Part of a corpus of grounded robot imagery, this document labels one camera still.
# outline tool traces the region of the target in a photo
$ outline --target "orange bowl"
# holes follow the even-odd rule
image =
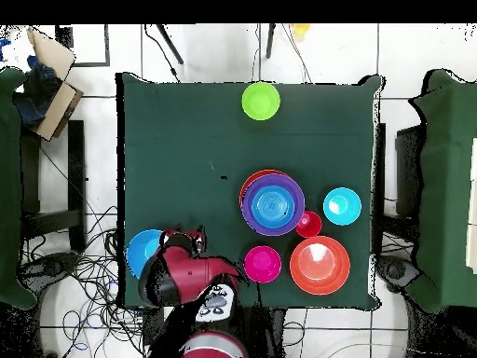
[[[349,268],[345,248],[326,236],[302,241],[290,259],[293,281],[312,295],[328,295],[339,290],[348,279]]]

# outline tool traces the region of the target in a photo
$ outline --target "pink bowl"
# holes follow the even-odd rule
[[[271,247],[254,247],[245,255],[245,272],[254,282],[272,282],[280,270],[279,253]]]

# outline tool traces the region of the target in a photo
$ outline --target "red bowl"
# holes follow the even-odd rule
[[[295,230],[302,238],[317,236],[321,231],[320,216],[315,212],[304,212]]]
[[[348,279],[349,256],[335,239],[315,236],[293,250],[290,272],[303,291],[323,296],[339,290]]]

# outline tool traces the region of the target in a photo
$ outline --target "dark green table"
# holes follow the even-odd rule
[[[466,267],[472,140],[477,137],[477,84],[445,70],[429,73],[425,94],[413,99],[427,139],[420,155],[424,187],[416,263],[423,274],[407,291],[419,307],[477,307],[477,275]]]
[[[118,111],[123,111],[124,90],[126,245],[148,228],[203,224],[208,255],[237,262],[260,243],[279,251],[281,274],[260,288],[264,306],[375,308],[367,287],[373,98],[379,76],[356,86],[278,84],[280,109],[262,122],[241,108],[249,84],[152,84],[128,74],[122,82]],[[294,284],[289,258],[301,240],[295,232],[263,237],[243,220],[240,187],[262,169],[289,174],[302,187],[307,209],[322,216],[321,234],[348,250],[350,274],[336,293],[312,296]],[[338,186],[361,197],[361,216],[348,227],[331,224],[322,212],[325,195]],[[125,276],[125,305],[141,306],[136,280],[128,270]],[[245,306],[256,303],[255,284],[242,285],[239,299]]]
[[[32,308],[35,296],[17,280],[21,257],[20,113],[12,102],[25,74],[15,68],[0,71],[0,302]]]

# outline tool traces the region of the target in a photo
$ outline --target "light blue bowl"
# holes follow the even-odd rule
[[[141,277],[145,263],[159,247],[161,233],[157,229],[144,230],[134,236],[129,242],[128,249],[126,250],[126,259],[129,270],[136,279]]]
[[[326,195],[323,211],[332,223],[341,226],[349,225],[360,216],[361,200],[352,189],[339,187]]]
[[[292,195],[281,186],[266,186],[253,197],[252,215],[262,227],[284,227],[292,219],[293,213]]]

